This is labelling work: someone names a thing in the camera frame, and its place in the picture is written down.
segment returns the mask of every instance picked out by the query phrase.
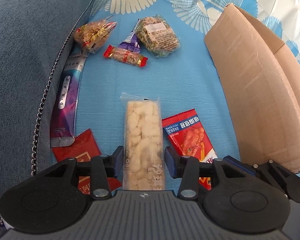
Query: cardboard box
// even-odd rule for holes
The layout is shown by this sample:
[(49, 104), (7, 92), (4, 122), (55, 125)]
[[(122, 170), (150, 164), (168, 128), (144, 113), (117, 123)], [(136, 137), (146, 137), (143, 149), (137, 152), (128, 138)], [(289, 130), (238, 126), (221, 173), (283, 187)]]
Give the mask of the cardboard box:
[(300, 171), (300, 66), (286, 44), (229, 4), (205, 36), (234, 125), (241, 161), (272, 159)]

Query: purple wrapper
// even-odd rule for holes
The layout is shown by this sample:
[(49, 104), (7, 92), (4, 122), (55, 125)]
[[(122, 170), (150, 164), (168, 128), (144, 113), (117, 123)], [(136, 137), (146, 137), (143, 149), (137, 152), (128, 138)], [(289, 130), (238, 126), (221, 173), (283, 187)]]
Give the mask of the purple wrapper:
[(134, 31), (130, 32), (130, 35), (119, 44), (118, 48), (126, 49), (131, 52), (140, 53), (140, 40), (134, 33)]

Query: metal chain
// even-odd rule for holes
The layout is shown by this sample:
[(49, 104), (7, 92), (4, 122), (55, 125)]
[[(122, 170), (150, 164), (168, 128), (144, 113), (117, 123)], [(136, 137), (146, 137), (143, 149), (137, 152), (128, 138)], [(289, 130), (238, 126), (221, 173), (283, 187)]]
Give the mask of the metal chain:
[[(58, 62), (61, 58), (62, 52), (65, 49), (69, 39), (71, 38), (72, 33), (74, 32), (74, 30), (77, 28), (77, 25), (79, 23), (79, 21), (81, 20), (81, 18), (83, 17), (83, 15), (86, 13), (86, 11), (89, 9), (90, 5), (92, 4), (94, 0), (91, 0), (90, 3), (88, 4), (87, 8), (84, 10), (84, 12), (81, 14), (81, 16), (79, 17), (79, 19), (77, 20), (77, 22), (74, 24), (73, 28), (71, 29), (70, 33), (68, 34), (65, 42), (62, 45), (61, 50), (59, 51), (59, 54), (56, 58), (56, 61), (51, 69), (51, 73), (50, 76), (48, 78), (48, 83), (46, 85), (46, 88), (44, 90), (44, 93), (42, 95), (42, 99), (41, 99), (41, 103), (39, 105), (38, 108), (38, 113), (37, 113), (37, 120), (36, 120), (36, 125), (35, 125), (35, 129), (34, 129), (34, 136), (33, 136), (33, 142), (32, 142), (32, 154), (31, 154), (31, 176), (36, 175), (37, 173), (37, 153), (38, 153), (38, 139), (39, 139), (39, 131), (40, 131), (40, 124), (41, 124), (41, 117), (42, 117), (42, 111), (43, 111), (43, 107), (44, 107), (44, 103), (47, 99), (47, 95), (49, 92), (49, 88), (51, 85), (51, 81), (52, 81), (52, 77), (54, 74), (54, 71), (56, 70), (56, 67), (58, 65)], [(0, 226), (3, 226), (3, 219), (0, 217)]]

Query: red snack packet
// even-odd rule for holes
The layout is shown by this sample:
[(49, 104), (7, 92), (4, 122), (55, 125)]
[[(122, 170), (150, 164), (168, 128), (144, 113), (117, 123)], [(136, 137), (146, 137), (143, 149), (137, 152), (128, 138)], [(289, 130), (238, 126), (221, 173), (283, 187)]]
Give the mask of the red snack packet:
[[(88, 162), (92, 157), (101, 154), (90, 129), (76, 137), (72, 145), (55, 147), (52, 151), (58, 162), (70, 157), (77, 158), (78, 162)], [(108, 182), (111, 191), (122, 186), (121, 182), (115, 178), (108, 178)], [(78, 189), (84, 194), (90, 194), (90, 177), (79, 177)]]
[[(193, 156), (206, 163), (212, 163), (217, 158), (194, 109), (163, 119), (162, 127), (179, 155)], [(210, 178), (200, 178), (199, 183), (211, 189)]]

